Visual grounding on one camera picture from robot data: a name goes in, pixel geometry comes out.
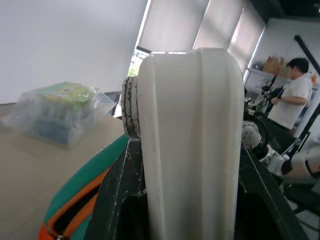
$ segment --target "white roller blind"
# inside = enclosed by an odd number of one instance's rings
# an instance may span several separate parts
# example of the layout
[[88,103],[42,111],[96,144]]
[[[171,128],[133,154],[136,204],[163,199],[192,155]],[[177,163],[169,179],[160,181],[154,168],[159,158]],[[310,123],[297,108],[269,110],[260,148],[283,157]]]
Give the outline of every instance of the white roller blind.
[[147,0],[6,0],[0,104],[63,81],[120,91]]
[[194,48],[228,48],[246,0],[211,0]]
[[152,52],[191,49],[209,0],[153,0],[139,46]]
[[241,14],[228,49],[241,70],[249,63],[265,26],[253,5],[248,3]]

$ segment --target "ceiling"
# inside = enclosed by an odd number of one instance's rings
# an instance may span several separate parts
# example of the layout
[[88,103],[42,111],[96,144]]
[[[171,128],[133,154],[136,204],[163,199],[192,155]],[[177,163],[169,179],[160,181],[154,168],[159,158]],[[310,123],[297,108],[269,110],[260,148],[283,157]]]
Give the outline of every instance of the ceiling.
[[251,0],[262,19],[304,17],[320,19],[320,0]]

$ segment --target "black hair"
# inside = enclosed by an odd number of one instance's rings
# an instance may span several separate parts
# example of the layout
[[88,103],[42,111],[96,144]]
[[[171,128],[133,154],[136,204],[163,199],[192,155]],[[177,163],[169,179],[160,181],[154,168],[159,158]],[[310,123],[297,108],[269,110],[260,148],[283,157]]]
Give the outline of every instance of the black hair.
[[286,66],[292,69],[296,67],[300,70],[300,72],[304,74],[306,74],[309,71],[309,62],[305,57],[294,58],[290,62],[288,62]]

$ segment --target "white plastic part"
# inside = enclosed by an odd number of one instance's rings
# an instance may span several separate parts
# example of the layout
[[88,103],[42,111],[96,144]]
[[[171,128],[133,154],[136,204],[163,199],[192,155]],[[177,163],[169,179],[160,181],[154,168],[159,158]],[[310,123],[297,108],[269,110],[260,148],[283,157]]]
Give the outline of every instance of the white plastic part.
[[223,49],[158,54],[137,102],[152,240],[234,238],[244,86]]

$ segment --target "transparent plastic bag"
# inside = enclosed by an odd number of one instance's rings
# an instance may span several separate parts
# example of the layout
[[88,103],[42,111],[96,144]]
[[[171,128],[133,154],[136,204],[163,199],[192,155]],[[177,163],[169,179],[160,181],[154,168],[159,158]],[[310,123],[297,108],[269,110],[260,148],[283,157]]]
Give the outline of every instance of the transparent plastic bag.
[[24,93],[2,122],[22,135],[70,147],[115,105],[97,88],[65,81]]

